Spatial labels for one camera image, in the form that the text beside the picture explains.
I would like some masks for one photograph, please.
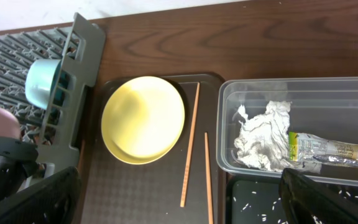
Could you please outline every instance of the wooden chopstick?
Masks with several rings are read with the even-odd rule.
[[[181,189],[180,206],[182,208],[185,206],[185,202],[186,202],[187,185],[188,185],[188,181],[189,181],[191,152],[193,151],[194,130],[195,130],[196,119],[197,119],[198,95],[199,94],[200,94],[200,83],[197,83],[196,98],[194,100],[193,118],[191,119],[189,146],[187,147],[185,177],[183,178],[183,188]]]
[[[205,174],[206,174],[206,194],[208,198],[208,220],[209,224],[214,223],[214,212],[212,204],[212,189],[211,189],[211,168],[209,166],[209,146],[208,133],[204,134],[205,140]]]

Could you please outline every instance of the white wall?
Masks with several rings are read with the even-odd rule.
[[[98,19],[240,0],[0,0],[0,30]]]

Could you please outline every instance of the light blue cup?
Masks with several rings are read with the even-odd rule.
[[[46,110],[57,82],[61,60],[40,59],[30,67],[25,80],[25,97],[34,106]]]

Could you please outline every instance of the gray container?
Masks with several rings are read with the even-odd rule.
[[[244,105],[251,119],[265,113],[270,100],[292,102],[289,131],[358,144],[358,77],[231,80],[219,90],[216,136],[216,159],[226,172],[281,177],[250,169],[234,158],[242,120],[238,107]],[[306,175],[318,182],[358,186],[358,168],[323,165],[320,174]]]

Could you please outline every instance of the yellow plate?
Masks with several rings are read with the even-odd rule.
[[[184,122],[185,108],[175,87],[161,78],[140,77],[110,97],[102,115],[102,137],[117,159],[146,164],[175,145]]]

